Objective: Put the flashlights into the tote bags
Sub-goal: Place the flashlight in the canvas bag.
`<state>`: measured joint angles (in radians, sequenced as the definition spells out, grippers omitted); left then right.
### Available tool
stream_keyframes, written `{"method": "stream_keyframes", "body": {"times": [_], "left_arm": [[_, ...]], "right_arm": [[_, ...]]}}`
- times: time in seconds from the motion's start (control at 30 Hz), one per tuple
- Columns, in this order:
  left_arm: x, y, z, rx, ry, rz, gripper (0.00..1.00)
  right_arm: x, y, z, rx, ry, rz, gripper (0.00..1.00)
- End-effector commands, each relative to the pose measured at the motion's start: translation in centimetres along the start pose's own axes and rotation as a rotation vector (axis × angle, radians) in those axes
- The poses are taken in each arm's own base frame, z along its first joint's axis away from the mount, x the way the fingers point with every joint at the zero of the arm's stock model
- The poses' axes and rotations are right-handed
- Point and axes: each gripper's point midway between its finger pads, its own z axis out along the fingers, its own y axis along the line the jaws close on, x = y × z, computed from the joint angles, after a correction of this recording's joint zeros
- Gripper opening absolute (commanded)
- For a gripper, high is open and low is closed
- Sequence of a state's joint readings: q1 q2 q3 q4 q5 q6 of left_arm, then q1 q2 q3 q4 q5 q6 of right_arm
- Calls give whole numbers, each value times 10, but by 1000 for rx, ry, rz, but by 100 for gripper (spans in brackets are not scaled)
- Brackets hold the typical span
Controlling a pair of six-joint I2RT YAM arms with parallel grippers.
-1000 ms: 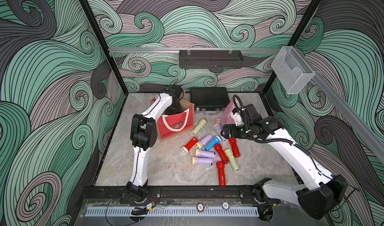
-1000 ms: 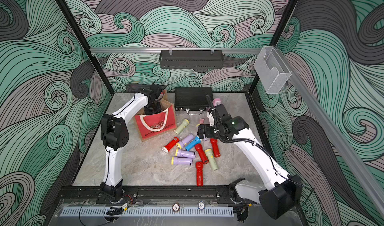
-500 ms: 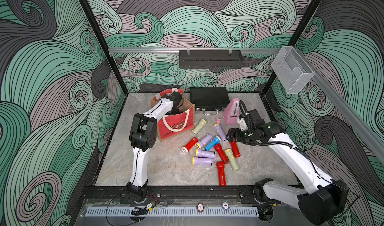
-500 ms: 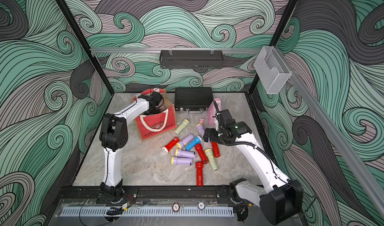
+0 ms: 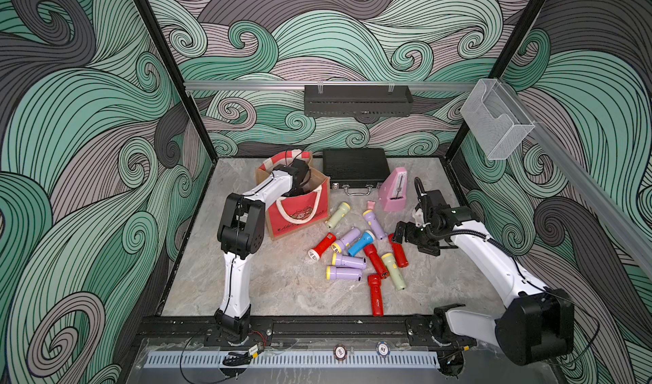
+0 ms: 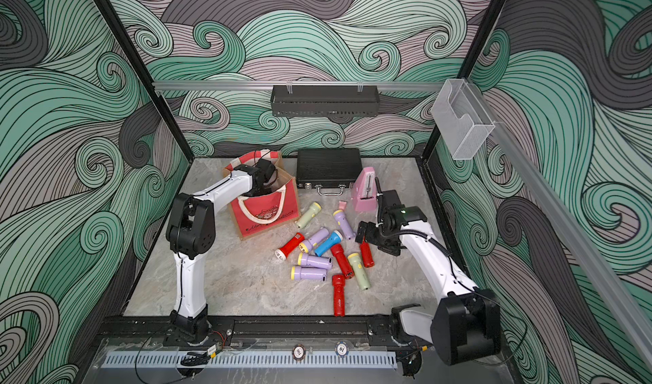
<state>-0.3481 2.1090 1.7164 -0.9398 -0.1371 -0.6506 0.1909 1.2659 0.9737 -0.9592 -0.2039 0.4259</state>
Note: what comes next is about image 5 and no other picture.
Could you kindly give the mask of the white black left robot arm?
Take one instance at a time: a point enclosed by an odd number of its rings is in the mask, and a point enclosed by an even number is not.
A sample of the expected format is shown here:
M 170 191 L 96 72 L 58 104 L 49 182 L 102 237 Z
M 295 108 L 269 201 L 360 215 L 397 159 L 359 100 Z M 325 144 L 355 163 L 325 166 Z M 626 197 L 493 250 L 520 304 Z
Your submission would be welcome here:
M 230 341 L 240 343 L 249 335 L 251 261 L 264 240 L 267 210 L 279 198 L 300 190 L 309 170 L 301 160 L 280 164 L 259 185 L 243 194 L 232 193 L 225 201 L 217 229 L 225 283 L 215 318 Z

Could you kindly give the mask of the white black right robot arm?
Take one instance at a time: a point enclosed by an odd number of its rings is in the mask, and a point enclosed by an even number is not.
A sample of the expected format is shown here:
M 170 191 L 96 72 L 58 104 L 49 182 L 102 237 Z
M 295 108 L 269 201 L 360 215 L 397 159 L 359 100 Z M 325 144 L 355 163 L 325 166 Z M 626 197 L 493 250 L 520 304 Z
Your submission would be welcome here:
M 413 221 L 397 223 L 393 241 L 438 256 L 459 249 L 477 266 L 504 304 L 500 316 L 478 314 L 461 304 L 434 311 L 431 333 L 436 342 L 473 339 L 499 348 L 516 365 L 569 355 L 574 348 L 576 306 L 562 289 L 552 289 L 492 237 L 468 207 L 451 207 L 438 190 L 414 180 L 418 203 Z

